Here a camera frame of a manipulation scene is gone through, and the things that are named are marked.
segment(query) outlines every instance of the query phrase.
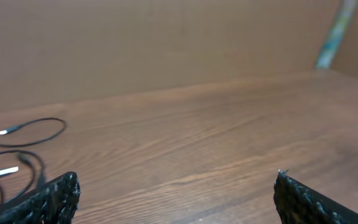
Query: black cable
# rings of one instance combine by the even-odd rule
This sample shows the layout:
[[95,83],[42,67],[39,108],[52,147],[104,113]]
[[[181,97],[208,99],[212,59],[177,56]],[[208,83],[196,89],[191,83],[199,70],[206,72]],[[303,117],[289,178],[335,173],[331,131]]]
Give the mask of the black cable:
[[[40,119],[36,119],[36,120],[33,120],[33,121],[26,122],[24,124],[13,126],[11,128],[7,128],[7,129],[5,129],[3,131],[0,131],[0,135],[10,134],[10,133],[13,133],[14,131],[19,130],[20,128],[23,128],[24,126],[29,125],[29,124],[32,124],[32,123],[35,123],[35,122],[38,122],[38,121],[45,121],[45,120],[60,121],[63,124],[63,127],[57,133],[55,133],[54,135],[52,135],[52,136],[50,136],[48,138],[45,138],[45,139],[41,139],[41,140],[37,140],[37,141],[34,141],[34,142],[25,143],[25,144],[0,144],[0,147],[27,147],[27,146],[33,146],[35,144],[40,144],[42,142],[49,141],[49,140],[57,137],[59,134],[64,132],[64,130],[67,127],[66,121],[64,121],[62,119],[59,119],[59,118],[40,118]],[[26,158],[24,156],[24,154],[30,155],[30,156],[32,156],[32,157],[34,157],[34,158],[36,158],[38,160],[41,169],[40,169],[40,175],[39,175],[39,178],[37,180],[37,186],[36,187],[39,189],[41,186],[43,186],[43,184],[46,181],[45,174],[44,174],[45,164],[44,164],[44,162],[43,162],[43,160],[42,160],[42,158],[40,156],[38,156],[34,152],[25,151],[25,150],[18,150],[18,149],[1,151],[0,155],[1,154],[7,154],[7,153],[18,153],[18,155],[17,155],[18,160],[20,160],[20,162],[25,164],[26,166],[30,167],[30,169],[32,170],[32,178],[31,178],[30,182],[27,184],[27,186],[24,189],[22,189],[15,197],[13,197],[10,200],[13,200],[13,199],[15,199],[17,197],[20,197],[21,195],[26,193],[31,188],[31,185],[34,183],[34,180],[35,180],[35,173],[36,173],[35,167],[32,165],[30,160],[28,160],[28,158]],[[0,186],[0,205],[2,205],[3,203],[4,203],[4,191],[3,191],[2,187]]]

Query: wooden table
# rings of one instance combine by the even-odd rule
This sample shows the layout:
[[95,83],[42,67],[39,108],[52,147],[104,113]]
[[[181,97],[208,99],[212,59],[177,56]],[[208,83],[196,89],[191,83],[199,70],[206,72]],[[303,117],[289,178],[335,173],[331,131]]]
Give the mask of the wooden table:
[[[336,72],[244,80],[0,112],[0,130],[35,118],[67,120],[58,138],[27,150],[47,177],[78,173],[74,223],[280,223],[279,169],[358,212],[358,80]],[[42,138],[37,123],[0,142]],[[0,169],[12,197],[30,170]]]

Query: teal strip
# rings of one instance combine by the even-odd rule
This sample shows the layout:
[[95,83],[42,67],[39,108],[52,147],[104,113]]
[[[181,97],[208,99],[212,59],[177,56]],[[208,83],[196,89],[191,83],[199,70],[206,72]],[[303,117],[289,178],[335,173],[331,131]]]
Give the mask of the teal strip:
[[329,69],[352,18],[357,0],[344,0],[316,62],[317,69]]

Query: cord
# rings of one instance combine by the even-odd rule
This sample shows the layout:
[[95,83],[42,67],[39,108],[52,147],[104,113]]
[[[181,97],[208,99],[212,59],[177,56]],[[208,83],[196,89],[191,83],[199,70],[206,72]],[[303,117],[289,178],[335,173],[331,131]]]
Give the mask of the cord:
[[[27,146],[33,146],[35,144],[40,144],[40,143],[43,143],[45,141],[49,141],[55,137],[57,137],[59,134],[61,134],[62,132],[64,132],[64,130],[66,129],[67,127],[67,123],[66,121],[62,120],[62,119],[59,119],[59,118],[40,118],[40,119],[36,119],[36,120],[33,120],[33,121],[29,121],[29,122],[26,122],[24,124],[20,124],[20,125],[17,125],[17,126],[13,126],[13,127],[10,127],[10,128],[7,128],[5,130],[2,130],[0,131],[0,135],[5,135],[5,134],[11,134],[17,130],[19,130],[20,128],[23,128],[24,126],[27,126],[29,124],[32,124],[32,123],[36,123],[38,121],[45,121],[45,120],[55,120],[55,121],[59,121],[63,124],[63,127],[61,128],[61,130],[59,130],[57,133],[55,133],[54,135],[48,137],[48,138],[45,138],[45,139],[40,139],[40,140],[37,140],[37,141],[34,141],[34,142],[29,142],[29,143],[25,143],[25,144],[1,144],[0,143],[0,147],[7,147],[7,148],[12,148],[12,147],[27,147]],[[30,152],[30,151],[25,151],[25,150],[18,150],[18,149],[13,149],[13,150],[6,150],[6,151],[1,151],[0,152],[0,155],[2,154],[7,154],[7,153],[18,153],[17,155],[17,158],[18,160],[25,164],[26,166],[28,166],[31,171],[32,171],[32,178],[30,180],[30,182],[27,184],[27,186],[22,189],[15,197],[11,198],[9,201],[11,200],[14,200],[15,198],[17,197],[20,197],[21,195],[23,195],[24,193],[26,193],[30,188],[31,188],[31,185],[34,183],[34,180],[35,180],[35,167],[34,165],[31,163],[30,160],[28,160],[28,158],[26,158],[26,156],[24,154],[27,154],[27,155],[30,155],[34,158],[36,158],[38,160],[38,163],[40,164],[40,175],[39,175],[39,178],[37,180],[37,185],[36,185],[36,188],[39,189],[41,186],[43,186],[43,184],[46,182],[46,178],[45,178],[45,164],[42,160],[42,158],[40,156],[38,156],[36,153],[34,152]],[[14,172],[16,172],[18,170],[17,167],[13,167],[13,168],[10,168],[10,169],[5,169],[5,170],[0,170],[0,177],[4,177],[6,175],[10,175]],[[0,205],[2,205],[5,201],[5,198],[4,198],[4,190],[2,189],[2,187],[0,186]]]

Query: black textured object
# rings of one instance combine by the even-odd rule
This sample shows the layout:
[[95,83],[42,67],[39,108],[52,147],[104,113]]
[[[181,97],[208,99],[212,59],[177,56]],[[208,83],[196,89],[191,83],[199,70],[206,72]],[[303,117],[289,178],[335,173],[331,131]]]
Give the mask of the black textured object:
[[71,223],[80,199],[80,185],[75,172],[67,172],[40,189],[0,206],[0,224]]
[[274,203],[283,224],[358,224],[358,213],[278,172]]

